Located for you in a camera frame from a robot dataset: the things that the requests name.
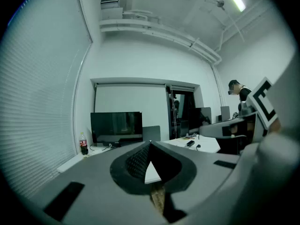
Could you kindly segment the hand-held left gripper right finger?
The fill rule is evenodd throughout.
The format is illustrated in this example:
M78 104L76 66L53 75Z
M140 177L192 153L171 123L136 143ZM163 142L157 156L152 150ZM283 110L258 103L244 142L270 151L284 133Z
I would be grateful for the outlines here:
M150 161L161 178L157 188L164 203L162 214L173 223L186 217L188 210L221 185L237 157L154 142L150 145Z

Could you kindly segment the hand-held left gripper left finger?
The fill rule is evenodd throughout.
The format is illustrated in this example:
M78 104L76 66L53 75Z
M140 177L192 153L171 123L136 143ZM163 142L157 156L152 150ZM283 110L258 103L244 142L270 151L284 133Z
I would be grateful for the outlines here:
M65 225L159 225L162 216L148 195L131 195L112 179L113 160L140 143L85 158L46 183L31 201L44 209L70 182L83 190L62 220Z

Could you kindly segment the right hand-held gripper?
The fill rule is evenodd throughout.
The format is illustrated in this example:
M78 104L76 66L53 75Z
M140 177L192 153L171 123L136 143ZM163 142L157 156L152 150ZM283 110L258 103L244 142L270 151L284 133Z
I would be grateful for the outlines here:
M189 225L292 225L300 218L300 55L274 85L265 77L235 119L199 127L216 139L261 140L247 146L221 186L187 217Z

